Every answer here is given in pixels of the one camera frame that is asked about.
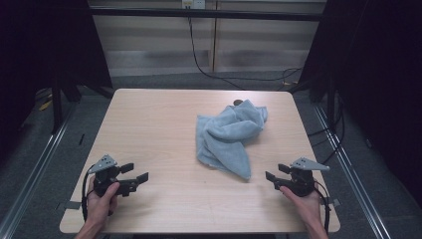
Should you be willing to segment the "light blue towel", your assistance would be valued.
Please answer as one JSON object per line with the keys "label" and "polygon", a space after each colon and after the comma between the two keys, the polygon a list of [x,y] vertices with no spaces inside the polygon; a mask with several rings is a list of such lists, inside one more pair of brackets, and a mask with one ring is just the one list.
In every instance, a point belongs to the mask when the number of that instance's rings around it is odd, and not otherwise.
{"label": "light blue towel", "polygon": [[249,100],[227,106],[214,117],[196,120],[196,157],[205,165],[231,172],[244,180],[252,175],[245,144],[255,139],[265,127],[266,107],[255,107]]}

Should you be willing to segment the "black curtain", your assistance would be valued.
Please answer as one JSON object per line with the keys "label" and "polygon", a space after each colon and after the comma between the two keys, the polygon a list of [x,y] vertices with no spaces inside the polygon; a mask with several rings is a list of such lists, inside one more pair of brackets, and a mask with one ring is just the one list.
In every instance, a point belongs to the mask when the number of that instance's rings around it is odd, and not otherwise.
{"label": "black curtain", "polygon": [[300,84],[332,89],[422,208],[422,0],[326,0]]}
{"label": "black curtain", "polygon": [[76,101],[79,85],[112,86],[89,1],[0,0],[0,161],[16,147],[38,91]]}

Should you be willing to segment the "person's right hand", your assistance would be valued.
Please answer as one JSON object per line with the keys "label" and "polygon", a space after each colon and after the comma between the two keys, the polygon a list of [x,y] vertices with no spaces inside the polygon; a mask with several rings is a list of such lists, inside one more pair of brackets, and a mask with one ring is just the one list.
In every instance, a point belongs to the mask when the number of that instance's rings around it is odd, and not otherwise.
{"label": "person's right hand", "polygon": [[315,191],[304,197],[295,195],[286,186],[281,186],[280,191],[295,205],[297,212],[308,230],[322,227],[319,196]]}

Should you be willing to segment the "black horizontal bar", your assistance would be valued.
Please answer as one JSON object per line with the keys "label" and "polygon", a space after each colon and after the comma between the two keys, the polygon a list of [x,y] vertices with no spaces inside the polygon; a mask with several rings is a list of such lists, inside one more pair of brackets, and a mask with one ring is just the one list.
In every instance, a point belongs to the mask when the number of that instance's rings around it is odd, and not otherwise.
{"label": "black horizontal bar", "polygon": [[323,14],[256,12],[256,11],[226,11],[226,10],[195,10],[195,9],[145,9],[145,8],[111,8],[96,6],[90,9],[93,15],[102,16],[136,16],[136,17],[180,17],[180,18],[210,18],[210,19],[247,19],[247,20],[280,20],[319,22]]}

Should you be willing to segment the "person's left hand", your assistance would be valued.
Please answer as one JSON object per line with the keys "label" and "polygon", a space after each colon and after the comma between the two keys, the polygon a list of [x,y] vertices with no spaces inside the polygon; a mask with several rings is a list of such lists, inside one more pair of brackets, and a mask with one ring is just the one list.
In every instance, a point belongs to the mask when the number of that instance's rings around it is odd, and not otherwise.
{"label": "person's left hand", "polygon": [[95,192],[88,195],[88,218],[86,223],[92,228],[102,228],[106,224],[107,218],[114,213],[117,208],[117,196],[119,183],[110,185],[103,196],[98,196]]}

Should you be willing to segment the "metal floor rail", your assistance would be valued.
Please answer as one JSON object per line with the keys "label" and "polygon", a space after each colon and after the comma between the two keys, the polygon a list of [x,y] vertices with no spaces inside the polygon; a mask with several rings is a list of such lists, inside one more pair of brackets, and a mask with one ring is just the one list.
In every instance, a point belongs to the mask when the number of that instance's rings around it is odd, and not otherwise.
{"label": "metal floor rail", "polygon": [[75,106],[70,106],[57,130],[50,135],[49,140],[41,155],[38,157],[37,163],[29,174],[27,181],[22,186],[16,200],[0,224],[0,239],[11,239],[15,233],[26,208],[33,197],[34,191],[41,180],[41,177],[45,173],[48,164],[50,163],[63,138],[63,135],[67,130],[69,120],[73,116],[74,112]]}
{"label": "metal floor rail", "polygon": [[325,128],[326,137],[334,154],[336,155],[337,161],[339,162],[375,237],[377,239],[392,239],[383,219],[374,206],[367,190],[363,186],[356,170],[354,169],[354,166],[351,163],[344,147],[341,145],[339,137],[328,128],[328,118],[322,106],[316,105],[315,112],[320,125]]}

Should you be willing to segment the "black stand leg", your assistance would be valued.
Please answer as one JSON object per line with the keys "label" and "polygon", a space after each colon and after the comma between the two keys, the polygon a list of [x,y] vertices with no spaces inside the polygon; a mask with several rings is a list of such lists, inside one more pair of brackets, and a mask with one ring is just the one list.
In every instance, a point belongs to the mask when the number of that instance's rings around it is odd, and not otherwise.
{"label": "black stand leg", "polygon": [[52,103],[53,103],[53,113],[54,113],[54,124],[52,133],[59,131],[63,123],[63,111],[62,111],[62,95],[61,87],[59,85],[54,85],[52,87]]}

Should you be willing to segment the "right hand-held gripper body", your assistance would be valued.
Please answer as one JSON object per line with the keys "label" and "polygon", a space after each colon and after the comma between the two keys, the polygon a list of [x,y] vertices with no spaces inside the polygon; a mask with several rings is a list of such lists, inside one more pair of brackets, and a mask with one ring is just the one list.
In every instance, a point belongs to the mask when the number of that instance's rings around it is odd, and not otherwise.
{"label": "right hand-held gripper body", "polygon": [[289,174],[291,179],[276,178],[275,189],[278,190],[281,186],[286,186],[299,197],[307,196],[314,191],[314,171],[329,171],[327,165],[323,165],[305,157],[295,160],[288,165],[288,167],[291,169],[291,173]]}

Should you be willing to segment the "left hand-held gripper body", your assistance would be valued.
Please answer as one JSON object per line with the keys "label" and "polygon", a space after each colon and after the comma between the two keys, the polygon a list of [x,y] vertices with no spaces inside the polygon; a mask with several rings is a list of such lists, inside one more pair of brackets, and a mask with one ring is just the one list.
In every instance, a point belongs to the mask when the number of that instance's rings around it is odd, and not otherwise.
{"label": "left hand-held gripper body", "polygon": [[[117,182],[117,177],[121,174],[120,166],[108,154],[105,154],[90,170],[89,174],[95,175],[94,192],[98,196],[103,196],[107,188]],[[122,180],[119,182],[119,189],[116,195],[129,196],[137,188],[136,179]]]}

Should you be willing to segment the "white wall outlet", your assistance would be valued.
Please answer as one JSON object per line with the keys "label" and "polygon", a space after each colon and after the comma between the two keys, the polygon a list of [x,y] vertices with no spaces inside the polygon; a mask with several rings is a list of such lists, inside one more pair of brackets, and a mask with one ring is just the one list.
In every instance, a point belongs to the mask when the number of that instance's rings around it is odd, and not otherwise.
{"label": "white wall outlet", "polygon": [[206,8],[205,0],[181,0],[183,9],[204,10]]}

